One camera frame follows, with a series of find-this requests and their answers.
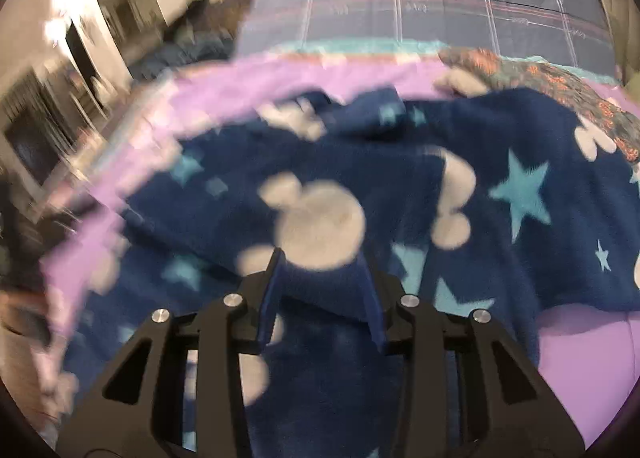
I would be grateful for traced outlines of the navy star fleece baby jacket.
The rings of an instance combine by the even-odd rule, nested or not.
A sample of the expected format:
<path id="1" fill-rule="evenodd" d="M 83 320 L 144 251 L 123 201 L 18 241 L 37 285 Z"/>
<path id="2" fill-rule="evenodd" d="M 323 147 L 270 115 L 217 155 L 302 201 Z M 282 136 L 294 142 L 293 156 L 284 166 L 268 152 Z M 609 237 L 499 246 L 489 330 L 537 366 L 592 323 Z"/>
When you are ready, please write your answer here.
<path id="1" fill-rule="evenodd" d="M 189 314 L 284 253 L 282 300 L 242 359 L 258 457 L 375 457 L 400 361 L 376 350 L 361 284 L 385 273 L 447 314 L 496 317 L 532 360 L 555 306 L 639 308 L 639 189 L 593 121 L 527 88 L 341 104 L 322 92 L 183 141 L 131 196 L 115 281 L 87 297 L 60 377 L 78 421 L 152 311 Z"/>

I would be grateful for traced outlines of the folded floral clothes stack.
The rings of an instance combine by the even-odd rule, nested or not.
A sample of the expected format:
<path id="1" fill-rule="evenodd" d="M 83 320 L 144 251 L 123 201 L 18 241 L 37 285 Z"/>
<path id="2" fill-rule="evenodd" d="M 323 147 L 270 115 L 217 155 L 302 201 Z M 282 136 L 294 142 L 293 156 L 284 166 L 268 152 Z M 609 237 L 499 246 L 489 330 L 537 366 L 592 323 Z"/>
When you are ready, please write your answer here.
<path id="1" fill-rule="evenodd" d="M 547 62 L 508 60 L 486 49 L 445 47 L 448 71 L 435 85 L 465 97 L 513 88 L 540 92 L 598 126 L 631 164 L 639 162 L 639 117 L 615 98 L 603 98 L 587 82 Z"/>

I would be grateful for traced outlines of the purple floral bed sheet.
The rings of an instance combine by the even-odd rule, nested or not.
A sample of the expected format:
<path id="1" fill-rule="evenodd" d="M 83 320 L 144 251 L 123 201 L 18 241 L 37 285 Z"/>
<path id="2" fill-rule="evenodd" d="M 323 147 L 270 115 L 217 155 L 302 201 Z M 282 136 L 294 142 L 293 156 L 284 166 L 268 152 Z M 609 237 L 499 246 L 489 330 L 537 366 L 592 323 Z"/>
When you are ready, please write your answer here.
<path id="1" fill-rule="evenodd" d="M 90 181 L 105 211 L 81 227 L 70 247 L 43 262 L 55 333 L 52 350 L 36 358 L 43 389 L 54 392 L 63 379 L 62 355 L 78 325 L 81 301 L 99 291 L 115 269 L 122 248 L 117 215 L 125 198 L 175 158 L 179 138 L 245 119 L 253 104 L 310 85 L 334 97 L 352 97 L 390 83 L 403 96 L 433 97 L 435 80 L 444 72 L 437 60 L 398 63 L 380 57 L 331 64 L 316 58 L 257 57 L 168 72 L 142 87 Z M 639 317 L 561 306 L 542 316 L 540 335 L 542 374 L 567 402 L 578 429 L 593 441 L 639 377 Z"/>

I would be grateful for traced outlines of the dark teal fuzzy blanket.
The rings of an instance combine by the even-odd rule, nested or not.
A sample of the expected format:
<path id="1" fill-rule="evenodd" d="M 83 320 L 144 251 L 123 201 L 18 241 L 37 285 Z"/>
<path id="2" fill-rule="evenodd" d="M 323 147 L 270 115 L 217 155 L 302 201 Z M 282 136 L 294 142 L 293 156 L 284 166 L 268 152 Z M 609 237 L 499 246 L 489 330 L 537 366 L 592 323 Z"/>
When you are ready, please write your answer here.
<path id="1" fill-rule="evenodd" d="M 190 64 L 228 60 L 234 51 L 234 38 L 228 33 L 198 33 L 191 40 L 165 42 L 128 66 L 137 82 L 151 82 L 166 70 Z"/>

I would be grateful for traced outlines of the blue plaid pillow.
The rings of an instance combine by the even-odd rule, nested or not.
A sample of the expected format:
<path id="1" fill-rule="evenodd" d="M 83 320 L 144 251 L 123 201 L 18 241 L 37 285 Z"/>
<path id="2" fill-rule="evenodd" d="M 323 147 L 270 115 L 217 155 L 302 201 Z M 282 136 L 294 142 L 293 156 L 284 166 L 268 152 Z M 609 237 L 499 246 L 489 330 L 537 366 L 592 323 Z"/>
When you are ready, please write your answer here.
<path id="1" fill-rule="evenodd" d="M 439 46 L 616 74 L 601 0 L 254 0 L 236 53 L 431 52 Z"/>

